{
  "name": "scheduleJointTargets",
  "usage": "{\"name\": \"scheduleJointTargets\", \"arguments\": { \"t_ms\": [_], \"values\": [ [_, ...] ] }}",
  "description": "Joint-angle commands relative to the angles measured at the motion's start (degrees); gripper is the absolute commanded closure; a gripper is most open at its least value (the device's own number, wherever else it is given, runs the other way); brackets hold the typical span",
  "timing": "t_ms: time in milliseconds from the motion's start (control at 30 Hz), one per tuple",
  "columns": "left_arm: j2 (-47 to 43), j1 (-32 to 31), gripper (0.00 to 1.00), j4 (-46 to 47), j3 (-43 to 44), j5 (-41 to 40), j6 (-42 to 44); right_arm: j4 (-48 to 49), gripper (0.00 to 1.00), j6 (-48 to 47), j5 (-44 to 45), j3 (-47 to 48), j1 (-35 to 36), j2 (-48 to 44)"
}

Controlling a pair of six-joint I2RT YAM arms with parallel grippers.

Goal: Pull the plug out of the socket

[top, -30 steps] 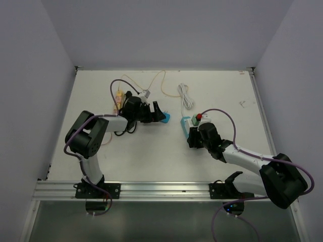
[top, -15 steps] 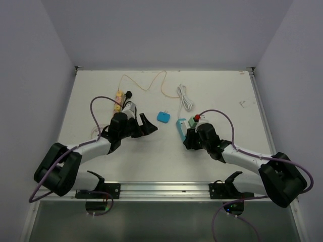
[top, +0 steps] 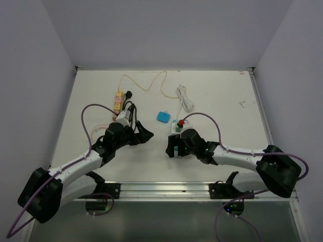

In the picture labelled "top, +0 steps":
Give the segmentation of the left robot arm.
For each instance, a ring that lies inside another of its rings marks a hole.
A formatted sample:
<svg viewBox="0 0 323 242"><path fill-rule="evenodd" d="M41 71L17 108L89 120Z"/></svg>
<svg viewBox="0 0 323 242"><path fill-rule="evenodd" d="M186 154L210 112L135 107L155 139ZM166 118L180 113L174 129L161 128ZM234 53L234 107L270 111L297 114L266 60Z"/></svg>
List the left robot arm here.
<svg viewBox="0 0 323 242"><path fill-rule="evenodd" d="M18 204L38 222L49 221L66 203L87 195L101 197L104 180L94 171L109 163L124 146L148 142L154 134L136 121L138 131L121 123L111 123L89 150L65 165L33 171L23 188Z"/></svg>

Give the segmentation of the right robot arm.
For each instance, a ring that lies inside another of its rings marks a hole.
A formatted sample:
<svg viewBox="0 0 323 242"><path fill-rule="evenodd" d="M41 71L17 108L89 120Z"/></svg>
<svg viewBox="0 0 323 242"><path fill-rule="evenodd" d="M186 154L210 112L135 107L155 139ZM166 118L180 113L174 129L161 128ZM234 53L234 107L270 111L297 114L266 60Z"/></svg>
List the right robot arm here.
<svg viewBox="0 0 323 242"><path fill-rule="evenodd" d="M263 150L232 150L219 142L205 141L195 129L170 135L166 154L170 158L176 154L194 155L204 164L247 169L246 173L232 173L227 180L225 192L231 198L251 190L269 190L289 198L301 174L301 167L276 146L269 145Z"/></svg>

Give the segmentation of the teal power strip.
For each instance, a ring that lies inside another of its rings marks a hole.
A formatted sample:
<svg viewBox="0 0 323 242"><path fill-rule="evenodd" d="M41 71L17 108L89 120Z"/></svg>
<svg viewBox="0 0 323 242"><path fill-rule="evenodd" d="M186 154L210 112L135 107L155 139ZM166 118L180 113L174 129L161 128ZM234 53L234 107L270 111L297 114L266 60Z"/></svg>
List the teal power strip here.
<svg viewBox="0 0 323 242"><path fill-rule="evenodd" d="M174 146L174 147L173 147L173 153L174 153L174 154L178 153L178 146Z"/></svg>

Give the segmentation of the blue plug adapter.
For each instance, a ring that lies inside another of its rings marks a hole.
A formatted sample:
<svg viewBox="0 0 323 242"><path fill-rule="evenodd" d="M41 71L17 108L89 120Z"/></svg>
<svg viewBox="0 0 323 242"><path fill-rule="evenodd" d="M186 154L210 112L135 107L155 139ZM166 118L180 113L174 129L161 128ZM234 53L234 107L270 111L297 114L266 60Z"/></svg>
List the blue plug adapter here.
<svg viewBox="0 0 323 242"><path fill-rule="evenodd" d="M163 124L167 124L170 121L170 118L171 118L171 115L169 113L167 113L166 111L160 111L157 114L156 120Z"/></svg>

